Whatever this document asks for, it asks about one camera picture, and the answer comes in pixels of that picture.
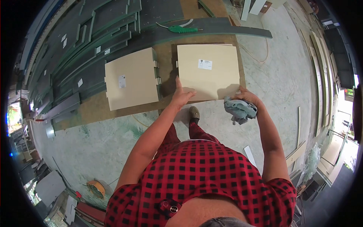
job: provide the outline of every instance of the red checkered shirt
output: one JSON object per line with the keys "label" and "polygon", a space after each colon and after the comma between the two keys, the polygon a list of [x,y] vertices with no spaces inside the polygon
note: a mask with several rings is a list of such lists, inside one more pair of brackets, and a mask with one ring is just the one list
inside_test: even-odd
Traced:
{"label": "red checkered shirt", "polygon": [[288,180],[264,183],[241,153],[211,141],[186,141],[154,159],[137,184],[117,189],[105,226],[165,226],[183,203],[203,194],[231,198],[254,226],[290,226],[296,203]]}

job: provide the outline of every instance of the gray cloth rag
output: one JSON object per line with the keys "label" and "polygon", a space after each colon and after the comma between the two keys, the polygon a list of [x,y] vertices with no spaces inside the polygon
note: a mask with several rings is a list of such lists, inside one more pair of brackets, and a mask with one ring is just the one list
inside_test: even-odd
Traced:
{"label": "gray cloth rag", "polygon": [[231,97],[224,97],[224,109],[233,115],[233,125],[238,122],[240,125],[246,123],[248,118],[254,119],[257,114],[257,107],[246,100],[232,100]]}

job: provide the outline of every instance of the right hand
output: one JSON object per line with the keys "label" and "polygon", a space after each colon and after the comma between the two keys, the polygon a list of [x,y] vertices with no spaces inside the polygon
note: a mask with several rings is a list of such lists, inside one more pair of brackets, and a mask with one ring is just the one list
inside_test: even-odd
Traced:
{"label": "right hand", "polygon": [[231,97],[231,99],[232,100],[244,99],[244,100],[246,100],[248,102],[251,102],[255,106],[258,106],[258,105],[262,104],[262,101],[257,97],[257,95],[253,94],[252,92],[250,92],[246,88],[243,88],[242,86],[240,86],[240,91],[241,91],[240,94],[236,94],[235,96]]}

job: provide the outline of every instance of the dusty floor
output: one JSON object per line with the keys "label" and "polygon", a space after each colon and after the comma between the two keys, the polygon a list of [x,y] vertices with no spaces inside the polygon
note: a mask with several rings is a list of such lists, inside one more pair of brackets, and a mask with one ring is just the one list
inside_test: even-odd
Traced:
{"label": "dusty floor", "polygon": [[[231,13],[230,1],[224,2],[227,11]],[[301,11],[301,8],[296,7],[294,10]],[[285,6],[271,8],[262,17],[249,14],[242,26],[262,28],[262,24],[273,36],[273,39],[268,40],[268,58],[265,63],[259,63],[240,48],[245,82],[247,88],[265,103],[277,126],[287,156],[297,146],[298,106],[301,106],[300,142],[309,138],[311,116],[314,116],[311,112],[312,65],[306,46]],[[237,36],[237,40],[256,59],[263,61],[266,58],[264,38]],[[233,126],[231,115],[224,111],[222,100],[194,105],[200,110],[200,126],[207,133],[238,152],[244,153],[243,148],[249,145],[257,168],[262,172],[263,151],[257,120]],[[128,154],[147,128],[144,125],[149,126],[157,115],[157,111],[151,111],[89,123],[56,131],[56,137],[52,139],[46,137],[41,124],[35,124],[33,130],[37,150],[50,168],[58,169],[57,165],[59,166],[72,190],[79,191],[88,202],[105,208],[108,197],[106,200],[93,198],[84,184],[97,179],[106,186],[106,192],[110,196]],[[175,119],[180,140],[189,138],[186,122],[187,112],[183,109]]]}

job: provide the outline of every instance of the stained floor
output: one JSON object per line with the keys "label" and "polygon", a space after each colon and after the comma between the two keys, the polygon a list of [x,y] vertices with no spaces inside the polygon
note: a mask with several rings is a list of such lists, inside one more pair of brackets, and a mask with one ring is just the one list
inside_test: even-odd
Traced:
{"label": "stained floor", "polygon": [[[227,11],[230,1],[224,0]],[[310,58],[305,45],[285,6],[269,9],[266,14],[249,14],[242,26],[268,29],[273,39],[237,36],[239,44],[254,58],[240,48],[247,88],[261,98],[280,134],[285,155],[297,146],[298,106],[301,106],[301,142],[308,140],[311,124],[311,70]],[[257,168],[263,169],[263,151],[257,120],[250,120],[241,126],[232,125],[231,115],[223,108],[223,101],[208,101],[193,104],[200,110],[200,126],[217,137],[224,145],[242,152],[250,146]],[[186,123],[187,108],[175,119],[180,140],[188,139]],[[42,124],[34,124],[33,130],[37,150],[52,169],[62,171],[72,190],[97,207],[105,208],[115,180],[136,143],[147,126],[157,118],[158,112],[151,111],[128,115],[104,121],[56,131],[56,137],[48,139]],[[88,192],[84,184],[97,179],[106,187],[108,196],[99,200]]]}

